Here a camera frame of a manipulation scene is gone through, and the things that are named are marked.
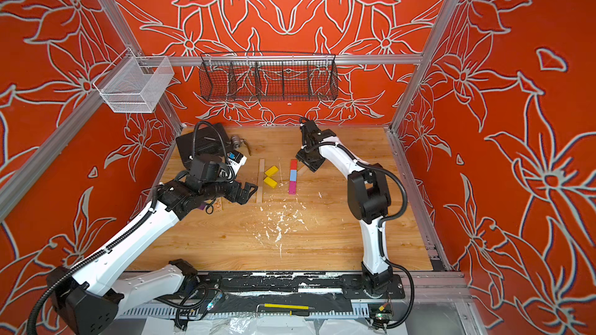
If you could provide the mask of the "magenta block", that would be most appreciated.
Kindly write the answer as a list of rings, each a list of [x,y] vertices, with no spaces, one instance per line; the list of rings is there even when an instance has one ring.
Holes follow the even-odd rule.
[[[289,183],[288,193],[290,195],[296,195],[296,188],[297,188],[297,182],[296,181],[291,181]]]

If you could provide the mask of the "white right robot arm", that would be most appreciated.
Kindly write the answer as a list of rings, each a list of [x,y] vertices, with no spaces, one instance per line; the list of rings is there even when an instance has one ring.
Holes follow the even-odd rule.
[[[300,118],[301,148],[296,159],[316,172],[333,164],[347,181],[347,201],[358,220],[363,239],[363,286],[367,295],[380,297],[393,281],[386,243],[386,223],[405,214],[408,195],[401,180],[380,164],[369,164],[352,153],[332,130]]]

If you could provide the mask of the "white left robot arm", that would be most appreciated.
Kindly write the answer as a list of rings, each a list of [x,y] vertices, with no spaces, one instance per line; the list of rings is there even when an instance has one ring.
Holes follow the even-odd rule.
[[[132,279],[120,276],[158,237],[195,209],[220,197],[247,203],[258,187],[236,179],[246,161],[237,150],[224,157],[195,155],[190,169],[159,184],[144,209],[102,247],[71,268],[54,269],[30,319],[36,319],[50,301],[74,333],[100,334],[127,310],[162,296],[192,293],[200,285],[198,272],[183,259]]]

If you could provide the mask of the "yellow block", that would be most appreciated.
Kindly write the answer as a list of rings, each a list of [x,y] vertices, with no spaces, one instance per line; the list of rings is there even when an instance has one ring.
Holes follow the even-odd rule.
[[[278,186],[278,182],[270,177],[266,177],[263,182],[272,189],[275,189]]]
[[[278,167],[276,167],[276,166],[273,165],[272,167],[270,167],[269,169],[267,169],[265,171],[265,176],[266,177],[273,177],[273,175],[275,175],[278,171],[279,171]]]

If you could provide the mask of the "pale wooden block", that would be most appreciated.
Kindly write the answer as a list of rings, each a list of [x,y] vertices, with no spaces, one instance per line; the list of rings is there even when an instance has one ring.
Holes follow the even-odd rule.
[[[308,171],[309,171],[309,168],[308,168],[308,167],[306,167],[306,166],[303,166],[303,167],[302,167],[300,170],[298,170],[298,171],[297,171],[297,174],[298,174],[299,176],[302,176],[302,175],[304,175],[304,174],[305,174],[306,172],[308,172]]]

